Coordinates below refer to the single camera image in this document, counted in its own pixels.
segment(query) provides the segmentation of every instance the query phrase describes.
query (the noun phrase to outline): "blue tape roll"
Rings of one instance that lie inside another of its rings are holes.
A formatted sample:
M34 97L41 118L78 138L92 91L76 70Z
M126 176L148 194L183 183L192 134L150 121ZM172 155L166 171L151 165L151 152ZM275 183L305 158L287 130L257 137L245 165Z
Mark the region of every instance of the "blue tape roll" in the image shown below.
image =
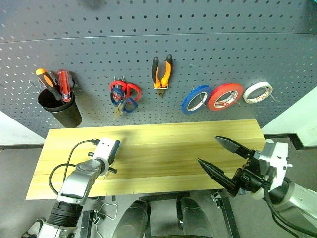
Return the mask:
M197 96L199 97L199 94L202 94L203 101L199 102L196 106L193 108L188 108L189 104L192 102L194 98ZM191 92L184 100L182 104L182 111L185 114L192 114L197 112L203 104L207 104L209 98L211 96L211 88L207 85L199 86L196 88L193 92Z

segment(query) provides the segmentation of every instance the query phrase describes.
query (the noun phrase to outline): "wooden board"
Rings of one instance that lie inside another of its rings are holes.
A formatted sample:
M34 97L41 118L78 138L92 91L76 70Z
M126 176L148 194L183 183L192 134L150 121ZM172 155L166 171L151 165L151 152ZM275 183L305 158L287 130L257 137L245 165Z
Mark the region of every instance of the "wooden board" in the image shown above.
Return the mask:
M121 141L112 164L117 174L99 177L90 196L215 189L198 158L219 166L230 178L245 160L224 149L214 136L229 137L250 149L262 149L263 134L255 119L191 123L126 125L51 129L45 140L26 199L53 199L48 177L51 170L66 163L75 144L83 140L110 137ZM71 158L76 164L89 159L92 143L79 145ZM62 186L64 168L53 176L53 185Z

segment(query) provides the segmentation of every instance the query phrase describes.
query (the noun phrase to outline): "pegboard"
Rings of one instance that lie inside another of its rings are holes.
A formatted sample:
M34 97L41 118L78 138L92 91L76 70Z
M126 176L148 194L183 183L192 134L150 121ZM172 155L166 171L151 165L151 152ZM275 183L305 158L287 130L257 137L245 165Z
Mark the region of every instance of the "pegboard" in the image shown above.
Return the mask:
M152 0L2 1L1 110L45 137L61 124L24 94L35 70L73 72L80 127L256 118L264 126L317 84L316 4L302 1ZM151 79L154 56L164 73L174 58L170 88L161 99ZM113 120L109 85L116 77L138 85L142 98ZM273 96L219 112L192 115L180 106L192 87L268 81Z

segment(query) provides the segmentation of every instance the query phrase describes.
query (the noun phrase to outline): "tape roll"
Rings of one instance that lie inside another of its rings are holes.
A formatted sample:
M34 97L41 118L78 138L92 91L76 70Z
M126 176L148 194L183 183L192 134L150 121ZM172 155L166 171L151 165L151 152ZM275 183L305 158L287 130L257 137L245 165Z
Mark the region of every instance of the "tape roll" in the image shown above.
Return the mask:
M265 88L266 91L256 98L248 98L251 93L253 93L259 88ZM271 95L272 92L273 92L273 87L268 82L259 82L259 83L253 84L244 92L243 99L244 101L246 101L246 103L258 103L264 100L265 98L267 98L269 95Z
M220 111L230 107L242 96L243 87L238 83L226 83L217 87L211 94L208 107L211 111ZM218 101L226 93L231 93L226 99Z
M189 108L191 102L201 95L203 101L200 101L196 106ZM206 105L206 102L209 100L211 95L211 88L207 85L199 86L194 91L192 91L184 100L182 104L182 111L185 114L192 114L197 112L202 105Z

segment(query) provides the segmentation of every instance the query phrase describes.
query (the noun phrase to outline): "black cup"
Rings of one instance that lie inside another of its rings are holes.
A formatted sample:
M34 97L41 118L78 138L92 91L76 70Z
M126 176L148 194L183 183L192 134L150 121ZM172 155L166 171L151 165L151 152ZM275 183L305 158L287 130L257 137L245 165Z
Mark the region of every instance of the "black cup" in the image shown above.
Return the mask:
M70 93L71 100L67 103L57 101L54 95L47 89L38 97L39 104L50 112L66 128L74 128L80 125L82 117L75 102L75 94Z

